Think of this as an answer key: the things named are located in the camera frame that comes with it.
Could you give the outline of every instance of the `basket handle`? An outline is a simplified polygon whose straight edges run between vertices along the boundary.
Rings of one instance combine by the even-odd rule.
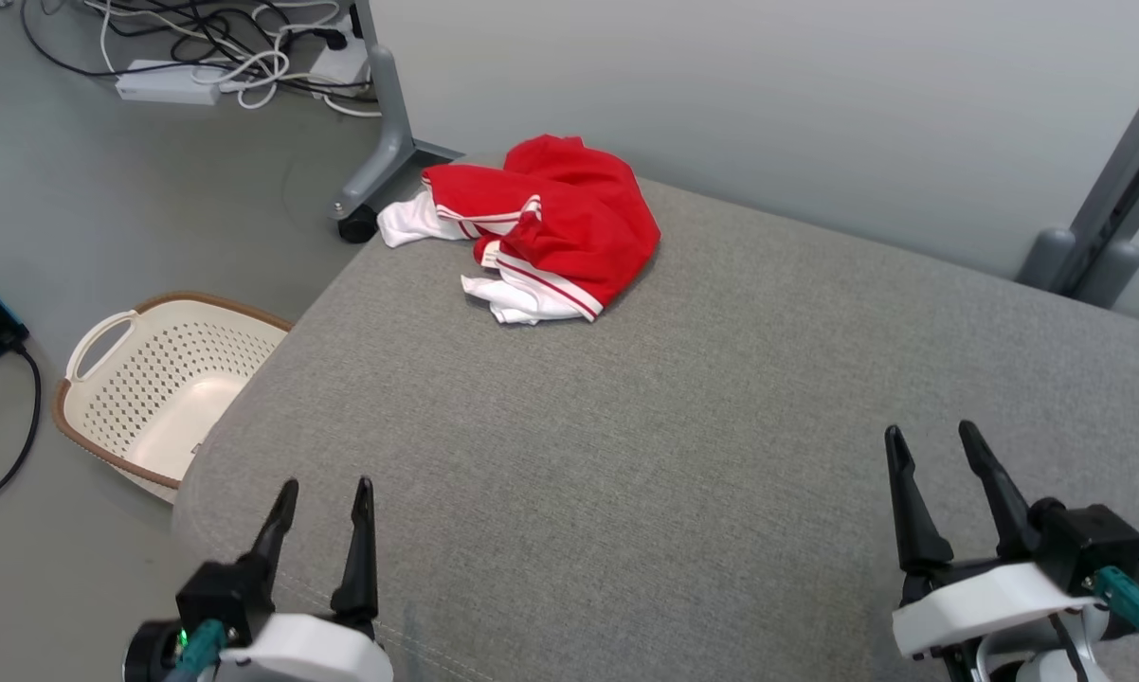
[[[110,359],[110,355],[115,354],[118,346],[122,346],[123,342],[126,342],[126,338],[132,335],[133,329],[136,329],[136,319],[139,319],[139,317],[140,313],[136,311],[126,311],[123,313],[112,314],[108,319],[104,319],[103,322],[95,324],[93,328],[85,332],[81,340],[76,343],[76,348],[72,350],[72,358],[68,358],[68,365],[64,370],[64,377],[72,384],[80,384],[82,380],[89,379],[89,376],[93,375],[93,371],[97,370],[98,367],[101,367],[107,359]],[[97,363],[93,363],[92,368],[89,368],[89,371],[85,372],[85,375],[79,375],[76,371],[81,368],[81,361],[85,359],[85,353],[89,353],[90,346],[92,346],[93,343],[103,336],[106,336],[107,331],[110,331],[110,329],[114,329],[117,324],[122,324],[124,322],[130,324],[128,324],[126,331],[123,332],[123,336],[120,336],[118,340],[110,346],[109,351],[106,351],[106,354],[104,354]]]

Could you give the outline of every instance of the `red garment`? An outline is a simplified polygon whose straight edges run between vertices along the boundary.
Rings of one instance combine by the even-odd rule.
[[[624,161],[581,138],[518,143],[503,169],[426,169],[439,219],[480,239],[477,262],[560,297],[595,322],[652,257],[662,233]],[[498,241],[497,264],[484,256]]]

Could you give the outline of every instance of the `red and white clothing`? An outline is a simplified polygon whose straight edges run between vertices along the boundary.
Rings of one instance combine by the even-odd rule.
[[[581,138],[528,139],[501,170],[443,165],[418,197],[380,212],[385,245],[476,239],[501,280],[461,277],[500,323],[583,317],[595,322],[652,257],[662,233],[633,169]]]

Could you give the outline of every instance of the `sofa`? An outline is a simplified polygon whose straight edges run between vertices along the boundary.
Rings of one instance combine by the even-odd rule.
[[[1139,322],[641,187],[663,241],[593,324],[503,327],[466,243],[371,240],[203,443],[175,534],[231,560],[295,476],[274,600],[323,611],[370,476],[400,681],[891,682],[947,676],[890,628],[888,425],[959,558],[997,543],[962,419],[1029,500],[1139,529]],[[1138,638],[1097,655],[1139,681]]]

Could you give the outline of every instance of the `white cable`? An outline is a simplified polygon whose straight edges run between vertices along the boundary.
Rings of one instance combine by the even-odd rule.
[[[200,85],[219,85],[219,83],[222,82],[230,82],[232,81],[233,77],[237,77],[241,73],[245,73],[245,69],[248,69],[249,66],[253,66],[254,61],[261,61],[270,57],[274,57],[276,65],[278,65],[279,61],[282,61],[282,68],[276,69],[273,74],[263,77],[261,81],[237,82],[237,87],[239,87],[239,90],[249,90],[251,88],[261,88],[262,85],[271,85],[271,83],[274,83],[285,73],[287,73],[287,69],[290,68],[292,66],[292,60],[287,58],[287,55],[280,52],[279,50],[268,50],[265,52],[259,52],[256,55],[253,55],[245,61],[240,61],[240,65],[237,66],[237,68],[231,69],[231,72],[220,74],[218,77],[211,79],[210,81],[208,79],[205,77],[198,77],[197,74],[191,74],[191,81],[197,82]]]
[[[115,65],[110,63],[110,56],[106,52],[106,31],[110,27],[110,0],[106,0],[106,14],[103,14],[103,31],[98,34],[98,48],[103,51],[103,59],[106,60],[106,69],[115,73]]]
[[[342,6],[336,0],[295,0],[292,2],[274,2],[273,5],[276,8],[322,8],[322,6],[325,8],[333,8],[326,16],[309,22],[310,25],[318,25],[318,27],[331,27],[330,22],[342,11]],[[249,13],[249,17],[257,22],[257,15],[267,11],[267,9],[270,9],[269,5],[259,5]],[[267,31],[267,35],[274,38],[279,33],[282,33],[285,27],[287,26],[280,26],[278,31]]]
[[[279,80],[280,81],[288,81],[288,79],[293,79],[293,77],[310,77],[310,79],[313,79],[314,81],[331,82],[331,83],[335,83],[335,85],[338,85],[338,83],[339,83],[339,82],[335,81],[335,79],[331,79],[331,77],[328,77],[328,76],[323,76],[323,75],[319,75],[319,74],[313,74],[313,73],[289,74],[289,75],[285,75],[282,79],[279,79]],[[335,100],[333,100],[330,98],[329,93],[323,95],[321,97],[321,100],[322,100],[322,102],[325,102],[327,105],[327,107],[330,107],[333,110],[338,112],[339,114],[346,114],[347,116],[354,116],[354,117],[357,117],[357,120],[378,120],[378,117],[384,116],[384,114],[382,114],[380,112],[358,112],[358,110],[354,110],[354,109],[349,109],[346,107],[343,107],[343,105],[336,105]]]
[[[178,33],[180,34],[189,35],[198,40],[206,40],[206,42],[210,42],[211,40],[206,34],[203,34],[199,31],[185,30],[185,27],[175,25],[174,22],[171,22],[166,17],[161,16],[161,14],[156,11],[150,11],[150,9],[136,9],[136,11],[123,11],[123,9],[112,8],[110,0],[106,0],[105,5],[98,3],[97,1],[93,0],[83,0],[83,1],[87,6],[89,6],[89,8],[96,8],[103,13],[103,31],[99,36],[99,47],[101,47],[103,58],[106,60],[106,68],[110,71],[114,71],[115,66],[110,64],[110,57],[107,56],[106,52],[106,33],[107,33],[107,26],[110,25],[112,16],[121,18],[150,16],[164,23],[164,25],[172,27],[173,31],[178,31]],[[236,92],[237,104],[239,104],[241,108],[249,110],[261,109],[262,107],[265,107],[265,105],[269,105],[271,102],[271,99],[274,99],[276,92],[279,91],[279,87],[276,85],[276,83],[278,82],[300,81],[300,79],[310,79],[310,81],[325,81],[331,83],[331,85],[341,85],[342,83],[335,81],[335,79],[326,77],[319,74],[287,73],[288,69],[290,69],[292,67],[292,61],[287,55],[280,51],[280,47],[282,47],[285,34],[292,33],[293,31],[312,31],[312,30],[322,30],[322,27],[330,27],[330,25],[328,25],[327,22],[330,22],[333,17],[338,16],[338,13],[341,11],[341,6],[338,5],[338,2],[336,2],[336,0],[296,0],[290,2],[276,2],[274,6],[276,8],[319,8],[319,6],[330,6],[330,8],[335,9],[333,9],[331,13],[327,14],[327,16],[313,23],[305,23],[305,25],[282,25],[279,27],[278,31],[267,31],[268,35],[274,38],[274,49],[268,50],[265,52],[259,52],[256,55],[248,55],[245,52],[245,50],[241,50],[240,47],[237,47],[237,44],[228,42],[228,40],[222,40],[218,38],[215,39],[215,42],[219,42],[223,47],[228,48],[228,50],[236,52],[236,55],[244,57],[245,60],[241,61],[240,65],[237,65],[236,69],[221,74],[218,79],[214,79],[214,81],[207,81],[206,79],[198,77],[197,75],[198,72],[196,69],[196,73],[191,74],[191,81],[198,82],[200,83],[200,85],[219,85],[220,91],[222,92]],[[253,9],[249,16],[256,20],[257,15],[261,14],[264,9],[270,9],[270,7],[268,5],[259,5],[257,8]],[[261,81],[249,81],[249,82],[232,81],[232,79],[235,79],[236,76],[239,76],[241,73],[245,73],[245,69],[248,69],[251,65],[255,64],[255,61],[261,61],[268,58],[273,58],[274,60],[273,71],[268,76],[263,77]],[[213,57],[212,60],[227,60],[227,58]],[[247,102],[247,100],[245,100],[245,92],[262,87],[269,87],[269,89],[267,90],[267,95],[262,96],[262,99],[259,99],[257,102],[253,104],[249,104]],[[327,107],[330,107],[333,110],[338,112],[341,114],[345,114],[347,116],[361,117],[361,120],[375,120],[376,117],[382,116],[380,112],[360,112],[360,110],[349,109],[346,107],[343,107],[343,105],[337,105],[335,100],[330,98],[330,95],[335,95],[335,92],[326,92],[321,95],[322,95],[321,97],[322,102],[325,102]]]
[[[84,3],[89,8],[96,8],[99,11],[103,11],[103,13],[107,13],[107,8],[109,7],[108,3],[106,6],[103,6],[100,2],[93,2],[93,0],[84,0]],[[163,25],[167,25],[167,26],[172,27],[172,30],[178,31],[178,33],[181,33],[181,34],[185,34],[185,35],[189,35],[189,36],[196,38],[198,40],[206,40],[206,35],[205,34],[198,33],[197,31],[185,30],[185,27],[182,27],[180,25],[175,25],[174,22],[171,22],[166,17],[161,16],[161,14],[157,14],[155,11],[150,11],[150,9],[137,9],[137,11],[131,11],[131,13],[121,11],[120,9],[109,9],[109,14],[110,14],[112,17],[120,17],[120,18],[128,18],[128,17],[154,17],[154,18],[157,18],[157,20],[159,20],[161,23],[163,23]],[[241,57],[249,57],[249,54],[246,52],[245,50],[241,50],[241,48],[239,47],[239,44],[231,43],[231,42],[228,42],[228,40],[222,40],[222,39],[219,39],[219,38],[215,39],[215,42],[219,42],[220,44],[223,44],[223,47],[228,48],[228,50],[232,50],[232,51],[239,54]]]
[[[347,116],[354,116],[357,120],[378,120],[378,117],[384,116],[380,112],[357,112],[354,109],[343,107],[343,105],[335,105],[328,95],[323,96],[321,100],[333,110],[338,112],[339,114],[346,114]]]

